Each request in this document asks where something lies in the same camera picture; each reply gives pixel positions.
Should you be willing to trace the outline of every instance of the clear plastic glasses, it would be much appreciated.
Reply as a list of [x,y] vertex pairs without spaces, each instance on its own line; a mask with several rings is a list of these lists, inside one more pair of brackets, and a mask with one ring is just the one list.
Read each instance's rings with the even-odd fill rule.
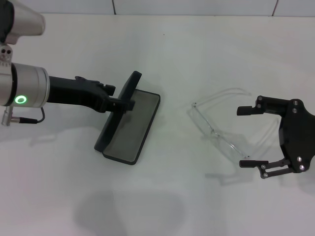
[[254,103],[252,94],[241,88],[229,88],[192,104],[191,118],[203,138],[230,161],[256,160],[264,156],[278,139],[278,118],[263,116],[238,117],[243,104]]
[[209,120],[200,112],[197,103],[192,104],[192,118],[200,131],[211,138],[215,146],[223,152],[225,156],[235,156],[235,159],[247,159],[250,156],[245,154],[235,144],[230,142],[220,131],[216,131],[210,124]]

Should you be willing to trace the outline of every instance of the transparent lens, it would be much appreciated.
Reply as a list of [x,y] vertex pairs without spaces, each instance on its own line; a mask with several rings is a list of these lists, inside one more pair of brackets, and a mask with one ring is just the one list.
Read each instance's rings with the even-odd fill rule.
[[220,93],[213,94],[201,102],[192,104],[192,113],[191,118],[198,129],[205,135],[206,138],[209,138],[211,143],[228,159],[233,163],[238,163],[241,159],[249,158],[241,149],[231,142],[228,137],[221,132],[218,127],[215,126],[214,122],[211,120],[211,117],[206,114],[203,110],[209,111],[209,102],[219,99],[219,101],[224,101],[226,98],[233,98],[236,95],[248,95],[250,93],[239,89],[226,89]]

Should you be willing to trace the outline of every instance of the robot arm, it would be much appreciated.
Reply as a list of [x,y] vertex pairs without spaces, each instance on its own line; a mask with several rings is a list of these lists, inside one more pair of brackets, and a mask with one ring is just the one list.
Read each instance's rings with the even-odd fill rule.
[[0,106],[6,106],[2,124],[38,123],[37,120],[13,118],[13,107],[42,108],[46,102],[83,105],[97,112],[130,111],[133,102],[111,98],[114,86],[82,77],[75,80],[50,77],[44,68],[12,63],[13,50],[20,36],[42,35],[45,19],[39,13],[11,0],[0,2]]

